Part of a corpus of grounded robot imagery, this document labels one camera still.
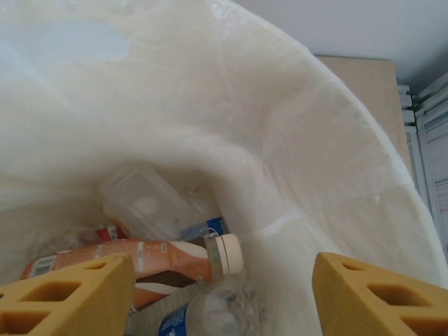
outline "trash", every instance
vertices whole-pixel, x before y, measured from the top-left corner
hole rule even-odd
[[[80,225],[76,230],[67,230],[63,232],[54,241],[48,242],[54,252],[60,251],[61,247],[68,250],[81,249],[86,246],[100,244],[101,237],[88,226]]]
[[[132,314],[133,322],[138,331],[136,336],[154,336],[157,334],[155,326],[160,325],[163,318],[189,303],[195,296],[207,290],[207,283],[194,283],[191,286],[180,288],[170,296],[162,299],[147,308]]]
[[[101,239],[102,243],[116,242],[120,239],[129,238],[121,227],[115,225],[103,225],[101,228],[95,230],[95,233]]]
[[[217,217],[184,229],[181,233],[181,240],[192,240],[194,238],[205,236],[216,237],[227,235],[229,233],[223,218]]]
[[[226,234],[192,241],[123,239],[62,251],[29,263],[22,279],[122,252],[131,254],[136,272],[133,312],[196,281],[209,283],[243,270],[239,240],[234,234]]]
[[[262,300],[242,273],[225,277],[173,311],[148,335],[261,336],[266,322]]]
[[[198,223],[194,208],[148,165],[121,169],[99,194],[104,215],[137,239],[177,240]]]

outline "trash can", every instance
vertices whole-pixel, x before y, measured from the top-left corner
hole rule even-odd
[[[208,183],[274,316],[319,335],[318,252],[448,285],[428,210],[381,127],[280,29],[224,0],[7,1],[0,279],[88,222],[124,162]]]

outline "plastic wrapper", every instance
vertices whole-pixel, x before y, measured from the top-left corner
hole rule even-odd
[[[280,29],[203,0],[3,1],[0,21],[2,282],[144,161],[177,190],[211,186],[276,335],[320,335],[318,252],[448,286],[385,132]]]
[[[100,244],[102,239],[90,227],[77,226],[76,229],[70,228],[62,233],[62,236],[50,244],[53,245],[55,252],[66,250],[76,250],[89,245]]]

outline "white wall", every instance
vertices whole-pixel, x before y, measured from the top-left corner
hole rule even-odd
[[[393,60],[416,87],[448,68],[448,0],[236,1],[317,55]]]

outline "plastic bottle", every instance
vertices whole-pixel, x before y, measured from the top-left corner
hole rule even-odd
[[[136,272],[133,312],[196,281],[209,283],[243,269],[237,236],[225,234],[214,238],[198,237],[192,241],[123,239],[63,251],[29,263],[22,279],[122,252],[132,256]]]
[[[148,336],[260,336],[265,310],[253,287],[229,276],[168,314]]]

